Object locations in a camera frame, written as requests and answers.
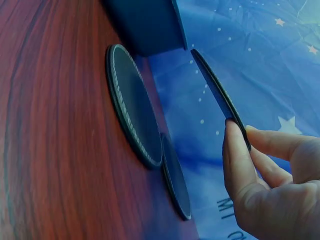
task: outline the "blue star-patterned cloth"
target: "blue star-patterned cloth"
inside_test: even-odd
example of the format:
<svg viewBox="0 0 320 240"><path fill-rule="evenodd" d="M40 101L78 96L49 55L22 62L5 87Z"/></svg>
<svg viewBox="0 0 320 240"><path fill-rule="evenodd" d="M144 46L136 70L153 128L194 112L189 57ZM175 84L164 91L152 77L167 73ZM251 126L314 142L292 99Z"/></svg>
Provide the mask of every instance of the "blue star-patterned cloth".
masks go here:
<svg viewBox="0 0 320 240"><path fill-rule="evenodd" d="M320 1L177 3L189 47L204 56L245 125L320 136ZM190 52L149 61L200 239L255 239L237 226L222 169L225 117Z"/></svg>

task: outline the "fingernail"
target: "fingernail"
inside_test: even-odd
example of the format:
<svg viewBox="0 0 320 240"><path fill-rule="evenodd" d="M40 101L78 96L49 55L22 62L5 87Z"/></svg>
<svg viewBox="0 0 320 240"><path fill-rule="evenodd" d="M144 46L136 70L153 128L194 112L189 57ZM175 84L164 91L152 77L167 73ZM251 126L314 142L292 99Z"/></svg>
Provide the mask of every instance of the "fingernail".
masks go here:
<svg viewBox="0 0 320 240"><path fill-rule="evenodd" d="M254 126L247 125L245 126L245 130L258 130L258 129L256 129Z"/></svg>

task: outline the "hand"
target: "hand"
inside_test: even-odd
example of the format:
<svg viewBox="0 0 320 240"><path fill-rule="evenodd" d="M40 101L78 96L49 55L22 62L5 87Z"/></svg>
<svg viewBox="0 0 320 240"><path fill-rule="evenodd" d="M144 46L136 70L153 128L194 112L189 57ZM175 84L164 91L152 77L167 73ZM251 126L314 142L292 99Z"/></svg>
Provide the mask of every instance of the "hand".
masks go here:
<svg viewBox="0 0 320 240"><path fill-rule="evenodd" d="M224 184L239 227L260 240L320 239L320 138L246 131L250 153L239 127L226 121ZM267 155L289 161L292 175Z"/></svg>

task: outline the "wood grain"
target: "wood grain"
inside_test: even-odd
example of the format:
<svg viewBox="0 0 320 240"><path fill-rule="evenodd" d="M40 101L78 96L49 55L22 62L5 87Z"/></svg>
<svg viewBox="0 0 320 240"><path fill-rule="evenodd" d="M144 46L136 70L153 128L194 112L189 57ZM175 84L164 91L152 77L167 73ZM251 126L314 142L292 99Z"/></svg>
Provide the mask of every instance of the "wood grain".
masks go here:
<svg viewBox="0 0 320 240"><path fill-rule="evenodd" d="M121 131L104 60L116 43L98 0L0 0L0 239L198 239Z"/></svg>

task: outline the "white star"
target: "white star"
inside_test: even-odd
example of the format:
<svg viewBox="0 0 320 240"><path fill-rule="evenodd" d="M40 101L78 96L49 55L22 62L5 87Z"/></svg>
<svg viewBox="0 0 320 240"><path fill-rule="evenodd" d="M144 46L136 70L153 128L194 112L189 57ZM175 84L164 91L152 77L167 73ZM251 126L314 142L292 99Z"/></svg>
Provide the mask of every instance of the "white star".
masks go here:
<svg viewBox="0 0 320 240"><path fill-rule="evenodd" d="M313 45L308 46L308 48L309 48L309 53L313 53L314 55L317 55L318 50L315 49Z"/></svg>
<svg viewBox="0 0 320 240"><path fill-rule="evenodd" d="M282 21L281 18L278 18L278 19L275 18L274 20L276 21L276 24L277 24L277 25L280 25L281 27L283 27L284 24L286 23L285 21Z"/></svg>
<svg viewBox="0 0 320 240"><path fill-rule="evenodd" d="M281 128L278 130L282 133L287 134L302 134L302 132L296 128L296 117L292 117L288 121L283 119L282 117L278 116Z"/></svg>

